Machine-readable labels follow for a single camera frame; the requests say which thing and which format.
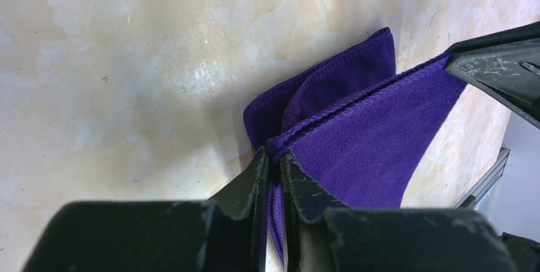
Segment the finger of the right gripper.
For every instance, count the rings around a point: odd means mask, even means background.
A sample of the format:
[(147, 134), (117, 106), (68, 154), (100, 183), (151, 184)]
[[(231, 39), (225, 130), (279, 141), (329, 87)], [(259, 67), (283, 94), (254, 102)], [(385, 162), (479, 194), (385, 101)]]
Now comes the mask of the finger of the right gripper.
[(539, 22), (452, 44), (445, 71), (539, 127)]

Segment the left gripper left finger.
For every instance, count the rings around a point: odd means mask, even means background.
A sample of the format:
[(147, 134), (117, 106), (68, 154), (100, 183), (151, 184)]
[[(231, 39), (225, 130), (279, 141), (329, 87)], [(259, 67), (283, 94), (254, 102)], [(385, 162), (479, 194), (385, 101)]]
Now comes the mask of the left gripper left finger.
[(263, 271), (268, 177), (262, 147), (205, 200), (68, 203), (24, 271)]

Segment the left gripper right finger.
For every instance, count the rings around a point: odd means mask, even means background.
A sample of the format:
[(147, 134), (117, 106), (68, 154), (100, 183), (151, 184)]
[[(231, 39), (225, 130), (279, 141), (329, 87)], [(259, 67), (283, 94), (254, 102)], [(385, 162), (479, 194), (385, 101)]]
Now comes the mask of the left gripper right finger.
[(295, 156), (280, 161), (287, 271), (516, 271), (486, 218), (467, 209), (349, 207)]

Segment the purple towel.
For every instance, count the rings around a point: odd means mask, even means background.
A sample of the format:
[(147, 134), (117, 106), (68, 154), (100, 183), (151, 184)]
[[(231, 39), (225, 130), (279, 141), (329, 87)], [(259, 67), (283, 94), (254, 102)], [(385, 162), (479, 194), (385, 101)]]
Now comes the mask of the purple towel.
[(354, 208), (398, 208), (404, 191), (465, 83), (445, 52), (396, 71), (387, 27), (254, 99), (243, 120), (273, 165), (269, 232), (287, 263), (280, 159), (291, 152), (325, 190)]

